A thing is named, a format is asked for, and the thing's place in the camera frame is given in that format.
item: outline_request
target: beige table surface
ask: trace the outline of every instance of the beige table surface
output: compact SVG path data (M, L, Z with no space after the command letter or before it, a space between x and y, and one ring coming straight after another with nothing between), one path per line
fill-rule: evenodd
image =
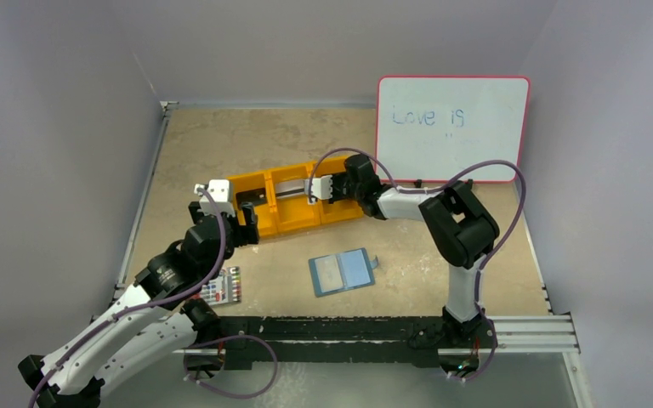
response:
M374 153L371 109L178 109L169 123L145 203L127 281L151 257L184 237L196 183L317 159L336 147ZM502 231L517 207L511 184L475 190ZM376 284L316 297L308 260L365 247L379 257ZM448 268L418 221L362 218L238 248L242 303L220 315L439 315ZM546 315L542 284L523 223L491 260L483 279L491 315Z

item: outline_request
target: purple cable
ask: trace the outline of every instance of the purple cable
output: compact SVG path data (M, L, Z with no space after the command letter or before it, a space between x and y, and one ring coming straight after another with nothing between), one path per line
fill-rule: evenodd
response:
M266 350L269 351L269 354L271 354L271 359L274 361L274 371L271 374L271 378L270 378L269 382L267 382L267 384L263 388L261 388L259 391L256 391L256 392L250 393L250 394L234 394L234 393L230 393L229 391L224 391L223 389L216 388L216 387L214 387L212 385L209 385L209 384L207 384L207 383L205 383L205 382L203 382L201 380L197 380L195 377L193 377L191 374L189 374L189 368L186 365L186 356L185 356L184 357L184 371L186 371L187 378L189 378L189 380L196 383L197 385L199 385L202 388L208 389L209 391L212 391L212 392L214 392L216 394L219 394L219 395L222 395L224 397L234 398L234 399L237 399L237 400L248 400L250 398L258 397L259 395L269 391L269 388L271 388L271 386L274 385L274 382L276 381L276 374L277 374L277 370L278 370L279 366L278 366L278 360L276 359L276 353L274 352L274 349L267 342L265 342L263 339L261 339L259 337L251 336L251 335L248 335L248 334L239 334L239 335L235 335L235 336L228 336L228 337L218 338L216 340L212 340L211 342L192 344L192 345L190 345L188 347L188 349L200 349L200 348L203 348L203 347L212 346L214 344L219 344L221 342L229 342L231 340L238 340L238 339L242 339L242 338L245 338L247 340L253 340L254 342L257 342L257 343L260 343L261 345L263 345L266 348Z
M219 208L216 205L216 202L214 202L213 198L211 195L208 193L208 191L204 189L198 189L200 193L202 193L207 200L209 200L209 204L212 206L213 210L216 213L219 213ZM99 334L102 330L104 330L108 325L111 323L117 322L119 319L121 319L124 315L128 315L129 313L146 309L146 308L155 308L156 306L161 306L166 303L171 303L171 302L178 302L180 300L186 299L189 296L199 292L209 280L212 279L212 276L217 273L224 264L224 253L226 252L226 229L224 227L224 220L217 216L217 225L219 226L219 254L217 255L216 262L214 263L214 266L212 267L212 270L209 271L206 277L202 279L199 283L195 284L185 292L177 293L176 295L170 296L170 297L165 297L162 300L157 300L155 302L147 302L143 304L139 304L136 306L133 306L131 308L126 308L120 312L115 313L111 318L111 320L104 320L102 321L99 325L91 329L88 333L83 335L81 338L79 338L66 352L64 355L61 356L60 359L56 360L54 363L56 367L61 367L64 365L68 359L76 353L76 351L81 348L86 342L91 340L94 336ZM36 400L38 399L38 395L41 393L41 390L43 387L46 386L46 383L48 380L54 376L56 373L57 369L51 369L49 370L45 376L43 376L42 380L37 384L37 386L34 388L33 393L31 394L31 398L29 399L29 408L33 408L34 405L36 404Z
M483 319L486 320L487 324L490 327L491 330L491 335L494 338L494 341L492 342L491 345L491 350L489 352L489 356L487 356L485 363L480 365L480 367L477 369L477 371L474 372L469 377L464 377L464 378L459 378L460 381L470 381L475 379L476 377L479 377L484 370L489 366L491 363L492 359L494 358L495 351L497 350L497 330L494 328L494 322L490 319L487 319L484 311L480 307L479 300L480 300L480 281L481 281L481 275L482 275L482 270L485 268L487 263L494 257L494 255L499 251L499 249L504 245L504 242L509 238L510 235L512 235L512 232L514 231L514 228L517 226L517 223L520 221L520 215L522 215L522 211L525 208L525 199L526 199L526 182L525 182L525 175L522 174L521 170L519 167L517 167L514 163L511 161L506 161L506 160L488 160L488 161L483 161L477 164L474 164L472 166L469 166L462 170L461 172L457 173L454 175L454 177L450 178L449 181L444 183L443 185L439 187L435 187L433 189L409 189L409 190L403 190L399 188L398 184L395 182L394 178L392 175L389 173L389 170L379 161L377 160L376 157L370 155L369 153L366 153L363 150L359 149L353 149L350 147L340 147L334 150L329 150L327 153L325 153L322 157L319 158L318 161L316 161L316 164L314 165L314 168L311 170L311 175L309 176L309 182L307 183L307 196L311 197L311 185L312 181L314 179L314 176L316 174L316 168L319 167L321 162L324 161L327 157L330 155L338 152L338 151L353 151L355 153L360 153L364 156L369 157L373 162L377 163L377 166L381 167L382 171L384 171L384 174L387 175L387 179L389 179L389 183L397 189L400 193L404 194L433 194L433 193L438 193L440 191L443 191L450 185L456 183L460 178L464 177L466 174L473 172L474 170L486 166L495 166L495 165L501 165L501 166L507 166L510 167L514 170L514 172L517 174L517 177L520 179L520 202L517 205L517 212L514 215L514 218L512 219L512 223L509 225L507 230L504 232L504 235L502 235L502 239L499 240L499 242L494 246L494 248L486 254L484 260L481 262L479 268L477 269L477 272L474 276L474 306L477 308L477 312L481 315Z

